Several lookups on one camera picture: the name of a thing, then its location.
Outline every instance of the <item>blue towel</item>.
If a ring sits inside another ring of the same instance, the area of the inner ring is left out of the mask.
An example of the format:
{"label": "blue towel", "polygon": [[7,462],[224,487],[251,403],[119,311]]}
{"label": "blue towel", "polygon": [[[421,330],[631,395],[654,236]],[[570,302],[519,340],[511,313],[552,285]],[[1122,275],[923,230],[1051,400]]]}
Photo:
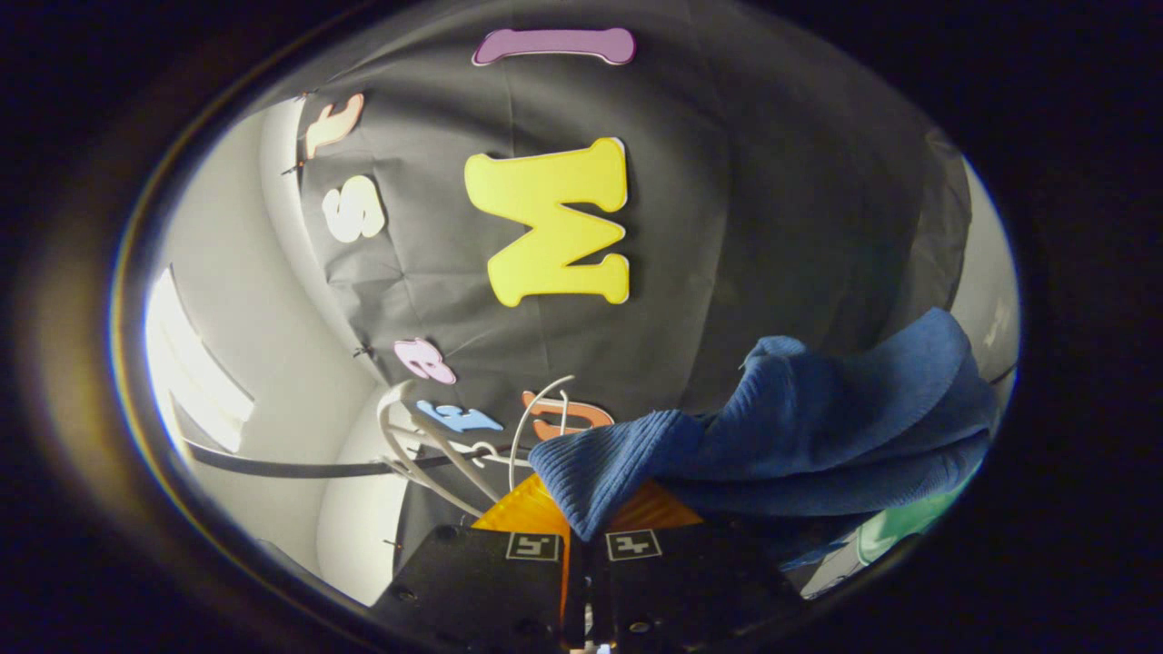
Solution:
{"label": "blue towel", "polygon": [[849,524],[951,490],[990,445],[993,393],[941,310],[847,358],[764,337],[743,368],[715,413],[657,411],[533,449],[529,462],[580,538],[648,478],[704,514]]}

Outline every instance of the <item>black fabric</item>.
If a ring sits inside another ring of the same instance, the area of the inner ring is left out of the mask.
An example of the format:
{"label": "black fabric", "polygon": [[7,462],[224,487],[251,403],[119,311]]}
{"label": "black fabric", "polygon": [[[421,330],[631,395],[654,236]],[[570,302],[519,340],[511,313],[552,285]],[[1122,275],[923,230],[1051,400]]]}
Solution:
{"label": "black fabric", "polygon": [[[470,63],[495,29],[607,27],[634,34],[629,64]],[[427,339],[456,371],[455,385],[419,381],[409,408],[454,404],[506,427],[450,438],[506,442],[521,392],[570,374],[571,398],[615,420],[704,412],[761,336],[850,354],[951,303],[969,223],[959,155],[868,70],[787,23],[726,2],[514,0],[426,6],[355,38],[305,101],[300,140],[323,106],[365,99],[356,128],[306,162],[304,216],[385,379],[413,377],[392,353],[401,339]],[[580,263],[627,256],[629,300],[502,306],[486,264],[527,228],[469,201],[465,161],[602,136],[626,144],[629,201],[578,208],[627,236]],[[321,202],[356,175],[374,180],[387,226],[341,243]]]}

